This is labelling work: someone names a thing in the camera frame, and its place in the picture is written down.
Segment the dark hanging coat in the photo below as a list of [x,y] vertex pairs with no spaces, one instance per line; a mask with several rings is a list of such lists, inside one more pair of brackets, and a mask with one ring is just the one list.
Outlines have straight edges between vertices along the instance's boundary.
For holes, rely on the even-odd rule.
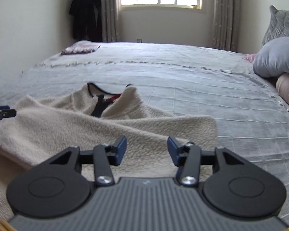
[[102,42],[101,0],[72,0],[73,38]]

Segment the left grey curtain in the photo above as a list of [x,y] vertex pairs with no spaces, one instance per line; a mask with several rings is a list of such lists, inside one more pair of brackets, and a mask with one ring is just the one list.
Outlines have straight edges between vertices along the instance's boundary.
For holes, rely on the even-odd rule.
[[119,41],[119,12],[121,0],[101,0],[103,42]]

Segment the grey checked bedspread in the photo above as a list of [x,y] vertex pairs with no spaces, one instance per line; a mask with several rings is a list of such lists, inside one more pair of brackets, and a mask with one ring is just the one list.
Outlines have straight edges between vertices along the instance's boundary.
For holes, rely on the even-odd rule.
[[218,144],[278,177],[287,189],[279,216],[289,224],[289,105],[243,54],[174,44],[102,43],[89,54],[57,54],[0,87],[0,105],[26,96],[60,98],[89,85],[93,116],[129,86],[155,109],[209,116]]

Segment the blue-grey pillow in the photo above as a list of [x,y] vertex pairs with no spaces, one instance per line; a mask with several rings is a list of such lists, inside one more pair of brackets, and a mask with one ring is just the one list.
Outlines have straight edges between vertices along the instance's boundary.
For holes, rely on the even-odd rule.
[[253,61],[253,71],[263,78],[289,73],[289,37],[267,42]]

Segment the small pink pillow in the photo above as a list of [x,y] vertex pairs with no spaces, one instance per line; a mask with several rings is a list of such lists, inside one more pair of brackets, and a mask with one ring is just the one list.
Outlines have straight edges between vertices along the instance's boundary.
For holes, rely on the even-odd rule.
[[245,55],[244,59],[247,60],[250,63],[253,63],[255,60],[257,54],[249,54],[249,55]]

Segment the grey quilted cushion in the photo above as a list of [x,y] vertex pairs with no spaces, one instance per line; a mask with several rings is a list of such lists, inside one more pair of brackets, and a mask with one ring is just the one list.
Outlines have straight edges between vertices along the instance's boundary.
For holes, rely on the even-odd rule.
[[276,38],[289,37],[289,10],[278,10],[273,5],[270,6],[269,10],[271,20],[261,46]]

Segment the cream fleece jacket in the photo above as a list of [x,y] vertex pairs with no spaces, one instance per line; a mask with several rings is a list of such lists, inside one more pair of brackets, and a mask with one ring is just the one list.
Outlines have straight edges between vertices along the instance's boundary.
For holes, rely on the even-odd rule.
[[127,137],[123,162],[114,168],[120,177],[172,177],[175,166],[167,138],[193,141],[204,150],[218,144],[217,125],[209,116],[175,116],[150,107],[135,87],[127,87],[100,117],[93,116],[97,94],[89,85],[60,98],[30,96],[15,105],[17,115],[0,123],[0,220],[12,211],[6,200],[8,183],[70,146],[90,150]]

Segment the right grey curtain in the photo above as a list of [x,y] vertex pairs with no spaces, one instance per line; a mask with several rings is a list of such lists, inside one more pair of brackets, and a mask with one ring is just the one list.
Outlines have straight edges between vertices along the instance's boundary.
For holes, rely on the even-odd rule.
[[238,50],[241,0],[214,0],[211,46],[215,49]]

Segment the grey curtain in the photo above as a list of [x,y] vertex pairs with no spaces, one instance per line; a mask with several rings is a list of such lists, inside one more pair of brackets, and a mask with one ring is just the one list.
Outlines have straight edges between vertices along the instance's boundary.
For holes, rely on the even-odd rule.
[[119,41],[119,12],[121,0],[101,0],[103,42]]
[[215,49],[238,50],[241,0],[214,0],[211,46]]

